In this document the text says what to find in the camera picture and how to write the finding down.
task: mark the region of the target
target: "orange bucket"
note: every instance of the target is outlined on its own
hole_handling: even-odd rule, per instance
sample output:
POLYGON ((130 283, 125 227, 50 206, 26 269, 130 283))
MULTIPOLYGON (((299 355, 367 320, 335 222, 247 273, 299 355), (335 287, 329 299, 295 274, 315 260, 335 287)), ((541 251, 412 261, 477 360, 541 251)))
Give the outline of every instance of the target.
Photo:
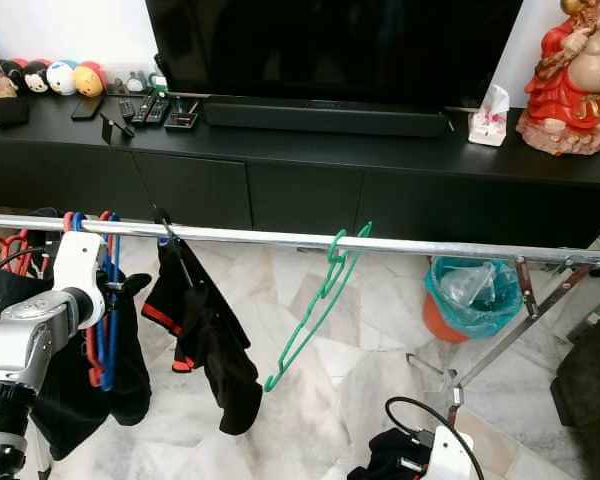
POLYGON ((424 308, 422 309, 422 318, 427 328, 440 340, 450 343, 462 343, 469 340, 469 337, 462 333, 456 332, 453 328, 447 325, 444 321, 435 300, 430 293, 427 293, 427 298, 424 300, 424 308))

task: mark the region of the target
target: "television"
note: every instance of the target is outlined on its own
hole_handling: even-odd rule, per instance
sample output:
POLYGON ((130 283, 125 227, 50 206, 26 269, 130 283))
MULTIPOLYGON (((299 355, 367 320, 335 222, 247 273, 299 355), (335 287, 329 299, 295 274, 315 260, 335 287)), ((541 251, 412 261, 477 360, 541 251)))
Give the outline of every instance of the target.
POLYGON ((522 0, 146 0, 172 92, 480 105, 522 0))

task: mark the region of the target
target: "cabinet door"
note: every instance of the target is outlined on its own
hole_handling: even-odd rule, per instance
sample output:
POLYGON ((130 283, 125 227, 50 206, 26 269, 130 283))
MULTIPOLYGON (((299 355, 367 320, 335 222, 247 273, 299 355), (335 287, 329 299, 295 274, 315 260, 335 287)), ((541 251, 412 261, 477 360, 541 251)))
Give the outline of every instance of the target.
POLYGON ((600 233, 600 189, 367 172, 358 227, 368 220, 387 238, 586 248, 600 233))
POLYGON ((134 153, 156 205, 176 223, 251 229, 247 178, 242 163, 134 153))
POLYGON ((353 231, 362 170, 250 164, 255 230, 334 235, 353 231))
POLYGON ((0 206, 152 216, 129 152, 45 143, 0 141, 0 206))

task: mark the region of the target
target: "trash bin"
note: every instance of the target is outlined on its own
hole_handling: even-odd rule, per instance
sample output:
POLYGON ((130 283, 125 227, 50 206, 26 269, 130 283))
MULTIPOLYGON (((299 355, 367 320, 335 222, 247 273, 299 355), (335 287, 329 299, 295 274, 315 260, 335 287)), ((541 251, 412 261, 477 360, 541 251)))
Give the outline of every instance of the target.
POLYGON ((425 286, 431 296, 425 301, 425 324, 449 342, 492 337, 522 307, 516 271, 501 260, 436 257, 425 286), (452 272, 453 278, 443 281, 452 272))

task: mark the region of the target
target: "soundbar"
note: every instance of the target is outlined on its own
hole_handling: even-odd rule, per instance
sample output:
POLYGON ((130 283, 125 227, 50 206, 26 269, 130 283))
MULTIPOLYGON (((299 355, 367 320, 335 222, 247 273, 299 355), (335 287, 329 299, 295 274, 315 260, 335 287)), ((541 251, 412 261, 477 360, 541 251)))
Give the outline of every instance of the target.
POLYGON ((437 108, 373 103, 211 96, 207 123, 217 126, 440 137, 449 119, 437 108))

